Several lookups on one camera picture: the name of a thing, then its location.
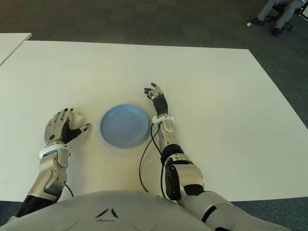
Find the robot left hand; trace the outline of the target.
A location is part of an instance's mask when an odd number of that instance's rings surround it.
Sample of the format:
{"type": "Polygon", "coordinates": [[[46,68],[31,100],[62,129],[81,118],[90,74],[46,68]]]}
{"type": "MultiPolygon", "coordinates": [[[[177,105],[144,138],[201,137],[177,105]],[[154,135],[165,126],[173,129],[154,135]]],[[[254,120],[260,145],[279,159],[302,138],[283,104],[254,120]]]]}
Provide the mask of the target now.
{"type": "Polygon", "coordinates": [[[57,112],[45,127],[44,141],[47,147],[55,144],[68,144],[80,134],[87,131],[91,124],[84,124],[78,128],[71,128],[73,108],[65,108],[57,112]]]}

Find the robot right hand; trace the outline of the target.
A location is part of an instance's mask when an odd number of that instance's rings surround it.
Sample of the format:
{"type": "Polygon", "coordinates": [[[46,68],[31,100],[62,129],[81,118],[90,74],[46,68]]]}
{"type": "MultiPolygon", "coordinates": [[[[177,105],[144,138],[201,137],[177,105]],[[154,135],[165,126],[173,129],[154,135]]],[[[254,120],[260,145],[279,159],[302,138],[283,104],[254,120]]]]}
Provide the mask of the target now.
{"type": "Polygon", "coordinates": [[[168,104],[164,93],[155,83],[151,83],[152,88],[144,88],[144,93],[153,102],[157,116],[168,114],[168,104]]]}

